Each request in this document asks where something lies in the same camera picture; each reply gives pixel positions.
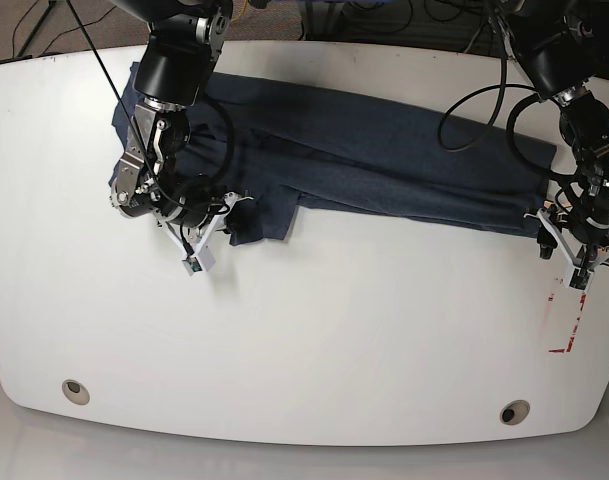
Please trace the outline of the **black robot arm image-left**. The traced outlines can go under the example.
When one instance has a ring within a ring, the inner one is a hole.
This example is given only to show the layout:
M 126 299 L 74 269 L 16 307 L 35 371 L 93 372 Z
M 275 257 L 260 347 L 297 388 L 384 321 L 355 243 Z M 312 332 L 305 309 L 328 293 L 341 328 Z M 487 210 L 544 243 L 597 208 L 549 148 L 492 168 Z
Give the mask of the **black robot arm image-left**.
M 206 87 L 222 53 L 233 16 L 230 1 L 117 1 L 115 7 L 149 31 L 133 87 L 141 98 L 123 112 L 127 135 L 110 182 L 111 204 L 128 218 L 155 217 L 183 252 L 190 273 L 215 263 L 211 237 L 243 195 L 222 184 L 234 157 L 235 136 L 226 110 Z M 203 101 L 223 120 L 226 150 L 212 174 L 187 177 L 176 156 L 189 143 L 187 110 Z

